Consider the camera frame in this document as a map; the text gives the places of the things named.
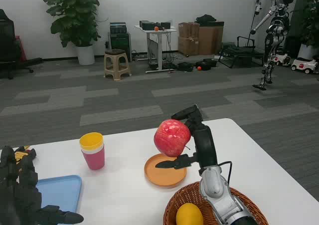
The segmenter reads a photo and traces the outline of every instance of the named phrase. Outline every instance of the plastic stool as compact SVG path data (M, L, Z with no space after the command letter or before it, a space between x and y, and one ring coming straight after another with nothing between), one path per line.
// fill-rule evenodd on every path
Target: plastic stool
M123 67L120 65L119 63L119 59L121 57L125 58L125 64L126 67ZM110 66L108 67L108 63L107 63L107 58L110 58L112 63L113 63L113 67ZM121 75L128 73L130 76L131 74L131 70L130 70L130 66L129 66L129 60L126 56L126 53L124 50L122 49L112 49L112 50L107 50L105 51L104 54L104 77L106 77L106 75L110 74L113 76L113 79L115 81L119 81L121 80Z

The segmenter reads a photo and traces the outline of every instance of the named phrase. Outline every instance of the white plant pot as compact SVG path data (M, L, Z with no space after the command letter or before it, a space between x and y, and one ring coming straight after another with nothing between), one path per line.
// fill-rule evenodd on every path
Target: white plant pot
M92 45L86 47L76 47L76 52L78 54L80 65L89 65L95 63Z
M312 45L306 46L305 44L301 44L298 58L310 59L312 60L315 55L319 52L319 48L315 48Z

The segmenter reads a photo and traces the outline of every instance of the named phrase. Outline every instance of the office chair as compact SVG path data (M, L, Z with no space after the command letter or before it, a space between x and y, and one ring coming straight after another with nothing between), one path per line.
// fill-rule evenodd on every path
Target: office chair
M0 9L0 67L7 66L8 79L13 79L12 70L27 69L30 73L33 70L28 67L21 67L19 64L21 58L21 48L15 40L14 24L3 9Z

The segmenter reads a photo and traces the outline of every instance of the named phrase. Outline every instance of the basket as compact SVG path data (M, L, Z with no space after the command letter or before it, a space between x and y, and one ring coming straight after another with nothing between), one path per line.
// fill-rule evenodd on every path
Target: basket
M258 225L268 225L265 216L248 197L233 188L230 188L230 192L245 204L247 209L255 217ZM163 225L176 225L177 210L185 203L192 203L198 206L204 218L204 225L218 225L211 205L204 200L199 192L199 182L187 185L174 194L165 209Z

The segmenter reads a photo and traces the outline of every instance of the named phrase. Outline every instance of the apple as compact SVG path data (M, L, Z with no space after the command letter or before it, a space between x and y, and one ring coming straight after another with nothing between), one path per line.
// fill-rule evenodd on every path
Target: apple
M191 137L186 125L175 119L163 121L154 135L157 149L168 157L182 154Z

